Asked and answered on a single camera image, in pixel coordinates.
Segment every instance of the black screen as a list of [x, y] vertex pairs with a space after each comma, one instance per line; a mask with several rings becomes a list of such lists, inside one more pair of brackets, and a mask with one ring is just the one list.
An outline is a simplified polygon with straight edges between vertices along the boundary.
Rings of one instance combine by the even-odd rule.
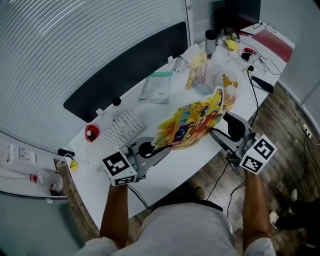
[[225, 34], [259, 23], [261, 0], [225, 0]]

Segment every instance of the orange bottle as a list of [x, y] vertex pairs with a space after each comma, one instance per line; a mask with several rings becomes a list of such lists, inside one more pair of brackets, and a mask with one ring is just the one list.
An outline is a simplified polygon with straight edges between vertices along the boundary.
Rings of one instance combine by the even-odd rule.
[[228, 86], [234, 86], [235, 88], [238, 88], [237, 75], [232, 71], [227, 72], [225, 75], [226, 78], [223, 80], [224, 88], [226, 89]]
[[228, 85], [224, 90], [223, 110], [228, 112], [232, 109], [237, 99], [237, 88], [234, 85]]

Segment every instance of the clear plastic bag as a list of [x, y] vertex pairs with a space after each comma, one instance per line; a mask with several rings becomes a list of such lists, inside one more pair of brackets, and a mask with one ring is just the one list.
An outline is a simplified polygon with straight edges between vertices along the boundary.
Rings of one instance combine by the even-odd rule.
[[172, 74], [172, 71], [168, 71], [149, 75], [143, 85], [139, 101], [168, 104]]
[[208, 59], [196, 69], [191, 88], [201, 95], [210, 95], [216, 86], [223, 86], [223, 73], [218, 63]]

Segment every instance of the red object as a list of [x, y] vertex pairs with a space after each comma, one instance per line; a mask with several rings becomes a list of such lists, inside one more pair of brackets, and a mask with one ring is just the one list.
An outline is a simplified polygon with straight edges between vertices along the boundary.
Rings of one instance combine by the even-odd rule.
[[38, 180], [37, 175], [30, 174], [30, 181], [31, 181], [31, 182], [37, 183], [37, 180]]
[[249, 36], [248, 34], [246, 34], [246, 33], [241, 33], [241, 32], [239, 32], [239, 35], [240, 35], [240, 36], [245, 36], [245, 37], [248, 37], [248, 36]]
[[93, 142], [99, 135], [99, 129], [92, 125], [92, 124], [88, 124], [85, 129], [84, 129], [84, 136], [85, 139], [87, 141]]
[[286, 63], [290, 60], [294, 49], [269, 30], [261, 30], [259, 33], [254, 34], [252, 38], [269, 48]]
[[248, 47], [244, 48], [244, 52], [245, 52], [245, 53], [251, 53], [251, 54], [253, 54], [253, 55], [256, 55], [256, 54], [257, 54], [254, 49], [251, 49], [251, 48], [248, 48]]

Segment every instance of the person's arm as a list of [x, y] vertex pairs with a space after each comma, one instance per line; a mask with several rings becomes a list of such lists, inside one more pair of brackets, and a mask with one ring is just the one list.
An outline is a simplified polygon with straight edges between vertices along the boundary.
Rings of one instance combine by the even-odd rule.
[[243, 251], [259, 238], [270, 237], [269, 208], [259, 175], [245, 171]]
[[111, 239], [121, 249], [126, 246], [129, 232], [128, 187], [110, 184], [100, 236]]

